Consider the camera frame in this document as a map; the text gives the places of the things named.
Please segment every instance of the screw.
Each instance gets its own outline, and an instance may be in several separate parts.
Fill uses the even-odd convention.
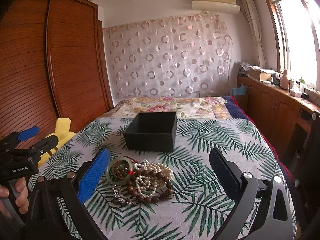
[[[42,182],[44,181],[44,176],[40,176],[38,179],[37,179],[38,182]]]
[[[280,183],[282,182],[282,179],[279,176],[274,177],[275,182]]]
[[[72,178],[74,178],[75,175],[76,175],[76,174],[75,174],[73,171],[70,171],[70,172],[68,172],[68,174],[67,174],[67,178],[68,178],[68,179],[72,179]]]
[[[250,172],[245,172],[245,173],[243,174],[243,176],[244,176],[245,178],[247,178],[247,179],[251,179],[251,178],[252,178],[252,174],[251,174]]]

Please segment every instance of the curtain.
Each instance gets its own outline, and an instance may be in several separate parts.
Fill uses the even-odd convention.
[[[250,29],[252,32],[253,40],[255,47],[257,49],[259,67],[265,68],[266,59],[263,54],[262,44],[261,44],[261,26],[259,22],[259,17],[257,13],[256,6],[254,5],[253,0],[241,0],[244,5],[244,11],[249,21]]]
[[[121,96],[195,97],[231,89],[232,40],[218,15],[168,17],[108,29]]]

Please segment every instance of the wooden wardrobe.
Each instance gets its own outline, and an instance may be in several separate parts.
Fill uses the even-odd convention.
[[[87,0],[15,0],[0,22],[0,139],[57,118],[78,132],[113,107],[98,5]]]

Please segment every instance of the bed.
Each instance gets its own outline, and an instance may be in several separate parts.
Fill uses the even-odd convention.
[[[177,112],[177,135],[172,153],[130,151],[123,132],[139,112]],[[138,161],[161,162],[174,172],[174,198],[158,204],[121,206],[112,185],[103,176],[87,209],[110,240],[212,239],[234,206],[223,191],[209,164],[209,152],[217,147],[229,161],[256,178],[281,176],[289,197],[293,232],[297,222],[287,186],[288,174],[279,165],[276,152],[232,97],[216,98],[130,98],[89,123],[40,167],[28,183],[33,189],[37,177],[61,178],[77,171],[105,147],[110,158],[130,156]],[[58,199],[71,234],[79,238],[63,199]],[[260,199],[256,199],[238,238],[246,236]]]

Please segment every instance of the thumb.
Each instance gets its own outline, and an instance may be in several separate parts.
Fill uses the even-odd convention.
[[[2,185],[0,185],[0,197],[9,197],[9,190]]]

